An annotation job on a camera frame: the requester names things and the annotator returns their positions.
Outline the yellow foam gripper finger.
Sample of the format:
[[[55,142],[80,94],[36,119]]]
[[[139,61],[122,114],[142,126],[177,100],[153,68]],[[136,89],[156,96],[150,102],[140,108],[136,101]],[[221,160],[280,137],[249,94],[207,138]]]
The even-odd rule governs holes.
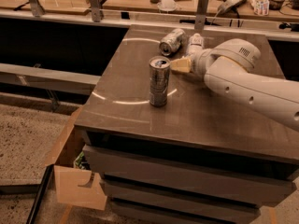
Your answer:
[[[172,71],[180,73],[190,73],[191,72],[192,61],[188,57],[182,57],[175,59],[170,63],[170,68]]]

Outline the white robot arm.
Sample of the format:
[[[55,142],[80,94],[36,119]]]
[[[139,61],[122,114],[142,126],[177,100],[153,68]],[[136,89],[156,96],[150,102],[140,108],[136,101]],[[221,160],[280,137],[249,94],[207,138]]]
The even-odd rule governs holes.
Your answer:
[[[170,68],[193,73],[217,94],[299,131],[299,83],[255,75],[253,69],[260,57],[253,44],[235,38],[213,49],[192,44],[184,57],[170,63]]]

